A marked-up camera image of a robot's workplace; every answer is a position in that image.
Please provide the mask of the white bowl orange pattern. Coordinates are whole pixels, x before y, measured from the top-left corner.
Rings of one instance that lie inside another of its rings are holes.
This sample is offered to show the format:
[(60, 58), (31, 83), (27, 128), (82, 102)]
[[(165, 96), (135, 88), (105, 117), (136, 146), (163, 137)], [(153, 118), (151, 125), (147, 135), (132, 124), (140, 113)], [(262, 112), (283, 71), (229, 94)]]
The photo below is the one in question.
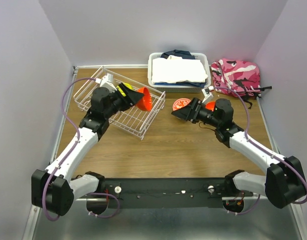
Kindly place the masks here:
[(191, 102), (191, 100), (188, 99), (188, 98), (179, 98), (179, 99), (177, 99), (177, 100), (173, 103), (173, 105), (172, 105), (172, 110), (173, 110), (173, 111), (176, 111), (176, 110), (178, 110), (178, 109), (181, 109), (181, 108), (187, 106), (190, 102)]

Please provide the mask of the orange bowl front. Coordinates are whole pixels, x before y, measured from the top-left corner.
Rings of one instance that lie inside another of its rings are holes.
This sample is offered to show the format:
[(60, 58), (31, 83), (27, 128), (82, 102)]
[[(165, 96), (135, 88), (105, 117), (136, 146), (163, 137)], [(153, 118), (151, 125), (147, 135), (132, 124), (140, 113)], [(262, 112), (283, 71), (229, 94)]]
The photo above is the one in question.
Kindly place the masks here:
[(210, 101), (210, 102), (208, 102), (206, 105), (205, 105), (205, 108), (207, 109), (207, 110), (210, 110), (210, 111), (214, 111), (214, 109), (215, 109), (215, 106), (216, 106), (216, 102), (215, 101)]

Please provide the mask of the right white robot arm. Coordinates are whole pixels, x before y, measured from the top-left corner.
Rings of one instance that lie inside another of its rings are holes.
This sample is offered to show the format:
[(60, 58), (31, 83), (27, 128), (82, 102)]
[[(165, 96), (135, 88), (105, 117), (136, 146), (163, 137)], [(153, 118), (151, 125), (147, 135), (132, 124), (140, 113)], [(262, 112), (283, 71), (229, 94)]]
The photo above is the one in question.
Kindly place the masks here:
[(171, 114), (193, 124), (203, 123), (214, 127), (220, 143), (241, 153), (264, 172), (264, 176), (244, 170), (228, 174), (223, 184), (227, 195), (235, 196), (240, 191), (253, 192), (265, 196), (279, 209), (289, 204), (307, 202), (307, 182), (299, 159), (278, 154), (249, 136), (247, 130), (234, 123), (234, 109), (228, 99), (217, 99), (210, 110), (201, 100), (193, 98)]

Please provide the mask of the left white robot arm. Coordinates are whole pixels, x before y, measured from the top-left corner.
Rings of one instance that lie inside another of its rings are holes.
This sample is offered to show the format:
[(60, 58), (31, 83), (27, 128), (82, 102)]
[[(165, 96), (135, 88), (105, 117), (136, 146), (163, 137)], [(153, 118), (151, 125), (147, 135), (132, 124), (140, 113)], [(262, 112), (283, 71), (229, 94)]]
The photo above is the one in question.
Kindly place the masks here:
[(101, 86), (92, 92), (90, 108), (75, 126), (76, 134), (70, 143), (56, 160), (44, 170), (35, 170), (31, 176), (31, 203), (42, 208), (49, 220), (56, 221), (64, 216), (75, 200), (87, 194), (98, 198), (104, 193), (102, 175), (89, 172), (75, 180), (72, 176), (89, 150), (105, 134), (110, 118), (137, 105), (144, 96), (123, 83), (114, 91)]

